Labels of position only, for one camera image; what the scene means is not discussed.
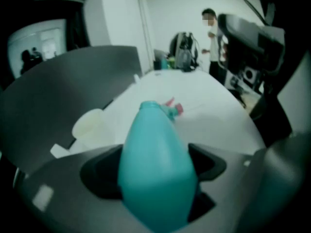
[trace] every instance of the white container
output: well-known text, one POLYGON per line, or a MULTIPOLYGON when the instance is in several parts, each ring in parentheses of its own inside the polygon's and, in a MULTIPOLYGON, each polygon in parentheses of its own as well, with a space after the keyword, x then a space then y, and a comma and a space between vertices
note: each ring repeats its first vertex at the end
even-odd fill
POLYGON ((114 144, 114 134, 105 125, 104 112, 94 109, 86 112, 72 128, 74 138, 83 143, 88 149, 96 149, 114 144))

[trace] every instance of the black cable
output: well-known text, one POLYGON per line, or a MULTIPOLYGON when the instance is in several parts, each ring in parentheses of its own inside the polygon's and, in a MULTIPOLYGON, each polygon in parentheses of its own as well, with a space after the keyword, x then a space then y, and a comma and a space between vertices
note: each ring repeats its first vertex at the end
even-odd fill
POLYGON ((254 11, 254 13, 259 17, 259 19, 262 21, 262 23, 264 25, 268 25, 268 23, 261 16, 261 14, 258 12, 258 10, 248 0, 244 0, 244 2, 252 9, 252 11, 254 11))

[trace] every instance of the person's hand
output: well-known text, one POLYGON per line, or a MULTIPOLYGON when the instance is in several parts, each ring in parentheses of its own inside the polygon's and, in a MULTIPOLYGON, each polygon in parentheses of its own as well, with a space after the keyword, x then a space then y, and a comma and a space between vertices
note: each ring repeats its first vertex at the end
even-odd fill
POLYGON ((206 54, 206 53, 209 53, 209 50, 202 49, 202 54, 206 54))

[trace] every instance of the teal bottle body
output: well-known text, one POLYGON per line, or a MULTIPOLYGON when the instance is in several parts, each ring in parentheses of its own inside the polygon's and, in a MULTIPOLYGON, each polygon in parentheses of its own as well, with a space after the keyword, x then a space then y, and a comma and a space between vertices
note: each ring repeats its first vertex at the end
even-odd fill
POLYGON ((153 232, 187 224, 198 179, 186 147, 156 102, 140 106, 123 146, 118 184, 126 207, 153 232))

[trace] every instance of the standing person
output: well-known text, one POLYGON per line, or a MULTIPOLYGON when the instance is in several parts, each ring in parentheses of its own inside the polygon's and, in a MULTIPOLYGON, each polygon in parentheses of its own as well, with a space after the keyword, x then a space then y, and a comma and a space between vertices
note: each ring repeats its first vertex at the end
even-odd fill
POLYGON ((210 49, 202 50, 202 54, 209 53, 209 73, 211 76, 213 76, 215 79, 217 79, 221 84, 225 83, 225 75, 226 70, 221 68, 218 65, 218 59, 219 59, 219 44, 218 44, 218 22, 217 22, 217 16, 215 11, 208 8, 205 9, 202 12, 202 20, 204 22, 207 21, 207 25, 211 27, 210 31, 208 32, 208 36, 210 38, 210 49))

